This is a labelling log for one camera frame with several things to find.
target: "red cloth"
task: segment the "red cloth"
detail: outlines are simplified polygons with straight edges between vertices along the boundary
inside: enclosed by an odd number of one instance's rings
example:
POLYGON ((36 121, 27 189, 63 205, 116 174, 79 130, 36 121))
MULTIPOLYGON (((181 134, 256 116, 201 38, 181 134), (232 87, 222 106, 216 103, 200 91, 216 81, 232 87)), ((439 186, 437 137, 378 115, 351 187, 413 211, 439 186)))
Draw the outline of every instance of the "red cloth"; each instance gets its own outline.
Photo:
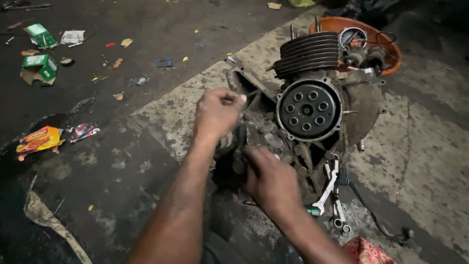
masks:
POLYGON ((380 248, 363 237, 355 237, 342 247, 357 264, 395 264, 380 248))

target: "motorcycle engine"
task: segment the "motorcycle engine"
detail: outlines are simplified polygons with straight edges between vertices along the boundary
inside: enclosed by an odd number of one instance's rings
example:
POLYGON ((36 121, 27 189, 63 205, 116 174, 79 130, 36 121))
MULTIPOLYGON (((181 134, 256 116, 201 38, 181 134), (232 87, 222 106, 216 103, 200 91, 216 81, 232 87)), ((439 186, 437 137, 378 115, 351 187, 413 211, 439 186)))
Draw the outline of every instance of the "motorcycle engine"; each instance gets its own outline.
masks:
POLYGON ((314 201, 325 183, 323 165, 333 154, 343 156, 372 129, 382 95, 374 69, 339 72, 339 35, 323 31, 294 38, 280 47, 280 60, 266 69, 284 79, 280 89, 267 88, 247 69, 227 73, 230 89, 248 97, 239 125, 219 144, 214 176, 219 186, 238 188, 245 180, 242 153, 267 146, 295 167, 304 202, 314 201), (232 169, 238 185, 227 180, 232 169))

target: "cardboard box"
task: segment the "cardboard box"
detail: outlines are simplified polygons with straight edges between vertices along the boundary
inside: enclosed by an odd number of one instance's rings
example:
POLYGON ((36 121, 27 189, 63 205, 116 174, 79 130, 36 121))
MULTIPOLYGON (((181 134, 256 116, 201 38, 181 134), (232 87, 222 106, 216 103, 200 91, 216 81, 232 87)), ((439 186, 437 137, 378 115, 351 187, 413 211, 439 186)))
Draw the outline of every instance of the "cardboard box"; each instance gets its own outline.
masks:
POLYGON ((41 24, 34 24, 24 30, 31 36, 31 41, 39 47, 54 47, 57 45, 57 41, 41 24))
POLYGON ((57 74, 57 63, 49 54, 27 56, 23 62, 20 76, 32 85, 34 80, 39 80, 41 86, 52 85, 57 74))

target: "right hand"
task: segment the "right hand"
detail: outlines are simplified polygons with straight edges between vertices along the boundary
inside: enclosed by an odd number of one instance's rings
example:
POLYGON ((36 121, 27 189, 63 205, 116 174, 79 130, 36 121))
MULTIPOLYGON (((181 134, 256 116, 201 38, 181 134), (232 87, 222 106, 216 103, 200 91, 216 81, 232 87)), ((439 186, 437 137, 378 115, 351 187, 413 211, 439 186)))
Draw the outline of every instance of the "right hand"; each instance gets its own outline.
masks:
POLYGON ((302 207, 296 171, 267 148, 248 151, 250 166, 246 189, 269 217, 276 218, 302 207))

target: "dirty floor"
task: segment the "dirty floor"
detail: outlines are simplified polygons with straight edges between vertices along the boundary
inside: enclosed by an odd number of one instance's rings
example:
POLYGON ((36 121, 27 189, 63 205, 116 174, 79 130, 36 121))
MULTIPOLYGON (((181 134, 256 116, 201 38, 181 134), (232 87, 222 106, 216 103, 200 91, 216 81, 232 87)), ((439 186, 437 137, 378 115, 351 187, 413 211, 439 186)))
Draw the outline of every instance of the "dirty floor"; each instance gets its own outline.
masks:
MULTIPOLYGON (((279 59, 290 23, 307 32, 314 15, 325 10, 284 3, 276 11, 265 2, 231 0, 52 4, 51 11, 34 16, 55 37, 71 29, 96 34, 81 46, 54 49, 57 59, 73 57, 76 63, 61 67, 48 88, 28 86, 18 76, 20 51, 33 48, 26 37, 0 47, 0 62, 14 66, 0 73, 0 139, 8 144, 48 115, 41 122, 66 127, 98 121, 101 132, 62 146, 59 155, 43 151, 22 164, 2 158, 0 263, 120 263, 177 171, 203 91, 226 86, 225 71, 241 65, 278 89, 282 83, 265 68, 279 59), (134 42, 119 46, 126 38, 134 42), (117 45, 105 47, 109 42, 117 45), (224 61, 227 53, 237 63, 224 61), (123 63, 115 70, 103 67, 101 54, 123 63), (185 56, 189 60, 182 62, 185 56), (166 57, 175 66, 157 68, 155 60, 166 57), (151 80, 140 87, 129 81, 141 74, 151 80), (124 99, 115 100, 117 93, 124 99), (76 114, 67 114, 82 100, 76 114)), ((8 12, 0 24, 29 17, 8 12)), ((386 230, 409 227, 415 238, 410 247, 388 241, 348 188, 341 190, 341 200, 352 232, 339 234, 330 213, 317 221, 338 243, 360 235, 397 263, 467 263, 469 36, 417 11, 401 14, 384 30, 398 36, 403 64, 383 77, 388 114, 367 136, 365 152, 350 149, 348 168, 386 230)), ((244 199, 209 181, 205 227, 249 263, 301 263, 263 212, 242 205, 244 199)))

